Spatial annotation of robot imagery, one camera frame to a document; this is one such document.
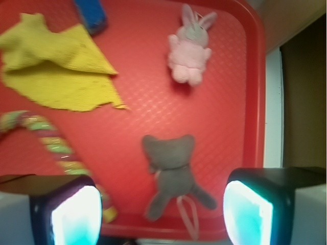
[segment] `pink bunny plush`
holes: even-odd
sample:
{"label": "pink bunny plush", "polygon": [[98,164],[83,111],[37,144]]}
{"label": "pink bunny plush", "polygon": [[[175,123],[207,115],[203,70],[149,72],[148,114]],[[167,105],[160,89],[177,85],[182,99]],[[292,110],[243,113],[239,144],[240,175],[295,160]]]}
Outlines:
{"label": "pink bunny plush", "polygon": [[209,36],[206,30],[217,18],[212,12],[200,20],[198,13],[193,13],[187,4],[182,8],[183,26],[176,35],[168,36],[171,52],[168,56],[168,66],[172,70],[172,77],[178,83],[188,82],[191,86],[202,82],[202,73],[210,58],[212,50],[208,48]]}

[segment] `glowing cyan light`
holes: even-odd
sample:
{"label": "glowing cyan light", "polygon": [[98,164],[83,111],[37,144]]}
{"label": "glowing cyan light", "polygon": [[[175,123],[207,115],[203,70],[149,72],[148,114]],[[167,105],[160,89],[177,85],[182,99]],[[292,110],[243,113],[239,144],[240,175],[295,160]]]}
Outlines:
{"label": "glowing cyan light", "polygon": [[84,186],[53,210],[55,245],[96,244],[101,228],[101,196],[93,186]]}
{"label": "glowing cyan light", "polygon": [[268,245],[273,205],[240,181],[227,184],[223,212],[233,244]]}

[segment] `cat ear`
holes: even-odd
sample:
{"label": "cat ear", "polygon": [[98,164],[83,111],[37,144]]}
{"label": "cat ear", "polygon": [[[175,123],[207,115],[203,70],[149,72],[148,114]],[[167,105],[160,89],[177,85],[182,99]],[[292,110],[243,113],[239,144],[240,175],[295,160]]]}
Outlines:
{"label": "cat ear", "polygon": [[155,137],[153,137],[152,135],[146,135],[146,136],[144,136],[143,139],[142,139],[142,144],[143,144],[143,146],[144,146],[145,148],[148,148],[149,145],[150,145],[152,142],[156,141],[156,140],[157,140],[157,139],[156,139]]}
{"label": "cat ear", "polygon": [[181,137],[181,140],[192,150],[195,145],[195,138],[191,134],[186,134]]}
{"label": "cat ear", "polygon": [[183,21],[183,26],[185,27],[195,22],[193,11],[188,4],[183,4],[182,21]]}
{"label": "cat ear", "polygon": [[215,12],[212,12],[212,13],[207,14],[206,16],[204,16],[202,19],[200,19],[199,24],[205,30],[208,30],[213,25],[216,18],[217,18],[217,14]]}

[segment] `gray cat plush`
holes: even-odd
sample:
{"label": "gray cat plush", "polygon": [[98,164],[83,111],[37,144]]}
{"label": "gray cat plush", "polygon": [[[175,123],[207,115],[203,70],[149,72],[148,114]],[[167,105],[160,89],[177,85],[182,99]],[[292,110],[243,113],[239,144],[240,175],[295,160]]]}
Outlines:
{"label": "gray cat plush", "polygon": [[147,213],[149,220],[160,218],[171,198],[186,194],[196,197],[208,209],[217,207],[216,200],[196,183],[191,172],[190,160],[195,144],[192,135],[169,140],[146,135],[142,144],[150,159],[150,173],[159,173],[158,193],[151,201]]}

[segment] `stuffed bunny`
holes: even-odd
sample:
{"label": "stuffed bunny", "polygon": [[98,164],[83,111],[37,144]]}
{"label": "stuffed bunny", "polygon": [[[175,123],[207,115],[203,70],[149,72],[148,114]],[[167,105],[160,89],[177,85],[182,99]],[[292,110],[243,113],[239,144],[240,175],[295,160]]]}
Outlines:
{"label": "stuffed bunny", "polygon": [[209,36],[206,30],[215,22],[216,17],[217,14],[212,12],[198,20],[198,14],[193,14],[189,5],[183,5],[183,26],[177,30],[176,35],[168,37],[171,50],[168,66],[176,82],[188,82],[191,86],[202,82],[205,64],[212,53],[207,48]]}
{"label": "stuffed bunny", "polygon": [[216,200],[196,183],[191,172],[190,160],[195,144],[192,135],[169,140],[146,135],[142,144],[150,159],[150,173],[158,173],[158,193],[150,204],[149,220],[160,218],[171,198],[186,194],[196,197],[208,209],[217,207]]}

